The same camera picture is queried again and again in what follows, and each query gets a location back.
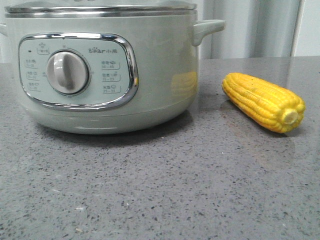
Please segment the yellow corn cob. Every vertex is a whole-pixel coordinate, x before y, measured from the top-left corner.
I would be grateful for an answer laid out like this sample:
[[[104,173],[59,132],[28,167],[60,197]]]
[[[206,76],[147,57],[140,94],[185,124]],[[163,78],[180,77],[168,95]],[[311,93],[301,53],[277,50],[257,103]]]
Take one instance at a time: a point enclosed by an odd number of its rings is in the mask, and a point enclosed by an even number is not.
[[[264,79],[229,73],[222,90],[243,113],[272,132],[290,132],[304,118],[306,104],[300,96]]]

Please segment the glass pot lid steel rim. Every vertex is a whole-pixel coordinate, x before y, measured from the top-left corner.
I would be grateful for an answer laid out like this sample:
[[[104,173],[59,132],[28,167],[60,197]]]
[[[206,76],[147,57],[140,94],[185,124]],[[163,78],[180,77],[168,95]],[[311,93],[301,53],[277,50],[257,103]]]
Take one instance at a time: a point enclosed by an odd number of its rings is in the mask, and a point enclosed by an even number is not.
[[[23,0],[8,3],[10,14],[115,11],[177,11],[195,10],[191,0]]]

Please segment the light green electric cooking pot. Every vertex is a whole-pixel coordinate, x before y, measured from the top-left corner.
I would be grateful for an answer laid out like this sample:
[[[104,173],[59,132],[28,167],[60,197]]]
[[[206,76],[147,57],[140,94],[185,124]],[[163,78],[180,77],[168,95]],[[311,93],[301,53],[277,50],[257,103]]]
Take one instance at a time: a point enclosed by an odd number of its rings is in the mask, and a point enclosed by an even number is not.
[[[16,96],[41,125],[117,134],[175,118],[198,90],[198,45],[225,21],[194,10],[8,13]]]

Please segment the white pleated curtain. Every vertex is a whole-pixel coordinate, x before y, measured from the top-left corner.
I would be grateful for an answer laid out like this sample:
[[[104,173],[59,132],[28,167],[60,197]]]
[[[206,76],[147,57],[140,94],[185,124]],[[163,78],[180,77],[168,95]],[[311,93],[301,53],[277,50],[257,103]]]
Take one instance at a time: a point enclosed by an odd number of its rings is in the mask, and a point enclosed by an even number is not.
[[[200,20],[226,20],[208,36],[201,59],[306,57],[320,54],[318,0],[195,0]]]

